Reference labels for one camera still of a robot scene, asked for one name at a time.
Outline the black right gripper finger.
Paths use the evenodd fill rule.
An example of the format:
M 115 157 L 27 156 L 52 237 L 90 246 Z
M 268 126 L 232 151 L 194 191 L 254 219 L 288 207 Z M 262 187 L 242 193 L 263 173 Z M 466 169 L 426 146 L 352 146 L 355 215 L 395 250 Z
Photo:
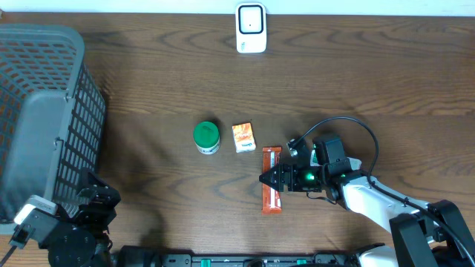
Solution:
M 280 179 L 286 172 L 285 169 L 286 169 L 285 164 L 278 164 L 270 168 L 268 171 L 262 173 L 259 176 L 259 178 L 260 179 Z
M 284 187 L 289 184 L 289 176 L 287 174 L 261 174 L 259 181 L 276 191 L 284 191 Z

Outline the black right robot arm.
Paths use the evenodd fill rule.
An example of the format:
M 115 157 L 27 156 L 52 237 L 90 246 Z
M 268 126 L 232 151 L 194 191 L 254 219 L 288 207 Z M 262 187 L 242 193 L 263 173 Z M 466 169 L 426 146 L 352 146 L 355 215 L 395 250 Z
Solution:
M 275 191 L 310 195 L 360 214 L 389 232 L 393 247 L 370 245 L 345 257 L 345 266 L 473 266 L 474 239 L 450 201 L 415 200 L 354 166 L 339 136 L 315 138 L 308 152 L 291 140 L 294 165 L 279 163 L 259 180 Z

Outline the red Top chocolate bar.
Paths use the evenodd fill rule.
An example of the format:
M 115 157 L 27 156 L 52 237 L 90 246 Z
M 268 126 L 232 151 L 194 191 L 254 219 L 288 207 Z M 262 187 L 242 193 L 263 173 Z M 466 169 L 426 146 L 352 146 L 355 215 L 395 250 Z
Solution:
M 282 147 L 264 147 L 263 148 L 263 164 L 262 172 L 265 173 L 279 163 Z M 261 213 L 267 214 L 280 214 L 281 197 L 278 191 L 262 184 L 262 209 Z

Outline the green lid white jar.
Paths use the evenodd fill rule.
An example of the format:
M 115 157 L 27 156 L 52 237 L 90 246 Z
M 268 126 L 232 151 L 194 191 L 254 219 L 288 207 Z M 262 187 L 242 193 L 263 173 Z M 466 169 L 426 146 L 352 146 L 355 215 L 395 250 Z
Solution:
M 200 122 L 193 132 L 194 143 L 202 154 L 215 154 L 220 148 L 220 133 L 213 122 Z

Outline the white green carton box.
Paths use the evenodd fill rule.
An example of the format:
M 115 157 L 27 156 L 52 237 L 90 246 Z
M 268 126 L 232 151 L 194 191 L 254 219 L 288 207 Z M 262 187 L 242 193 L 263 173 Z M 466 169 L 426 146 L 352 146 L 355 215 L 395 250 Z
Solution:
M 310 159 L 310 165 L 312 167 L 320 167 L 323 166 L 323 163 L 320 163 L 318 161 L 317 154 L 315 150 L 312 150 L 311 152 L 311 159 Z M 343 169 L 343 170 L 348 170 L 349 168 L 352 171 L 357 171 L 361 169 L 362 161 L 360 159 L 355 159 L 352 157 L 347 157 L 343 162 L 334 162 L 334 163 L 327 163 L 326 166 L 328 168 L 337 168 L 337 169 Z

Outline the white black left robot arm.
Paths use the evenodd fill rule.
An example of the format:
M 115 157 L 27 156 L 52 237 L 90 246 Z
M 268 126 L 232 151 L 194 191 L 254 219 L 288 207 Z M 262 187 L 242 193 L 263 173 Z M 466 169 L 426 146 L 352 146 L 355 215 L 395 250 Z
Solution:
M 70 215 L 61 204 L 43 199 L 28 203 L 25 215 L 17 215 L 15 235 L 21 241 L 35 240 L 48 252 L 51 266 L 161 266 L 161 256 L 140 247 L 122 247 L 111 254 L 108 226 L 115 219 L 119 192 L 88 168 L 81 170 L 75 197 L 84 198 Z

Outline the orange white snack packet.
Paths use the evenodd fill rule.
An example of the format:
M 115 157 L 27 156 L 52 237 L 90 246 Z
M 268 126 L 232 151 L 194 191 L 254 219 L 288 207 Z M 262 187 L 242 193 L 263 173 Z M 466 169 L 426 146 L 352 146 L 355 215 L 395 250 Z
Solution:
M 232 126 L 233 140 L 237 153 L 254 151 L 256 142 L 250 122 Z

